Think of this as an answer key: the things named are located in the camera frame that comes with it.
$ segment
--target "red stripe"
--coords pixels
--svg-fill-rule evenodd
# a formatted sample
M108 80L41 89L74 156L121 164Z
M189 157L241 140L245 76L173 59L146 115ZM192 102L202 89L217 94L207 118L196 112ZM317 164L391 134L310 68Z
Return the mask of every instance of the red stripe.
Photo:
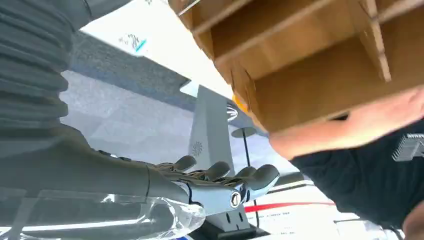
M259 212L267 209L276 209L282 207L290 207L290 206L302 206L302 205L327 205L327 206L335 206L332 202L286 202L286 203L271 203L271 204L263 204L257 206L245 206L244 210L246 213Z

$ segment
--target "floor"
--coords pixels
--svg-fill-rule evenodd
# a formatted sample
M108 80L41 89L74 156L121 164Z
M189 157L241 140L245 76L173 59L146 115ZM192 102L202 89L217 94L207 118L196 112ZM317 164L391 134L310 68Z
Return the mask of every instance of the floor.
M68 91L60 98L69 115L62 122L79 129L92 148L134 160L174 162L188 154L196 99L179 91L187 81L147 58L131 57L83 33L75 37ZM229 134L251 127L241 114ZM229 135L235 170L246 166L243 139ZM274 152L266 134L247 139L252 166L297 169Z

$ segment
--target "transparent plastic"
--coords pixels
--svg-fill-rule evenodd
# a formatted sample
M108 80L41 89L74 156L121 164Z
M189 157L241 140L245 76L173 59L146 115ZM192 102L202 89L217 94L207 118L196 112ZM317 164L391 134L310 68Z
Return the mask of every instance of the transparent plastic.
M201 206L164 197L9 193L0 188L0 240L168 240L186 236L206 218Z

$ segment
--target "black pole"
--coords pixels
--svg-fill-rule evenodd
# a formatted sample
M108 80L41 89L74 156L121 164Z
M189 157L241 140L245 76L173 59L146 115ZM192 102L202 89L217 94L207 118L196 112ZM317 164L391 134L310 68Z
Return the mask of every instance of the black pole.
M241 132L243 133L244 150L246 151L247 166L250 167L251 166L251 159L249 158L248 142L246 141L245 129L242 128Z
M243 133L243 141L244 141L244 150L246 151L246 159L247 159L247 166L250 167L251 166L251 159L249 157L249 150L248 150L248 141L246 141L246 133L245 133L245 129L242 128L241 132ZM256 203L256 199L253 200L253 204L255 206L257 206L258 204ZM256 215L256 227L259 228L259 214L258 211L255 212Z

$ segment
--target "gray stand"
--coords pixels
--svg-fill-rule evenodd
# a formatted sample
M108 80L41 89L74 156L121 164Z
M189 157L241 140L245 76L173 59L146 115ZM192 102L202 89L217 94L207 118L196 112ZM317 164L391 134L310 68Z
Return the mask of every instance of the gray stand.
M199 86L188 154L196 158L195 170L226 162L234 176L227 121L227 99Z
M197 160L196 169L208 169L222 161L230 166L228 175L234 176L227 101L225 97L199 87L188 152ZM258 230L249 224L244 206L240 206L233 211L208 216L205 224L190 236L195 240L244 240L258 237Z

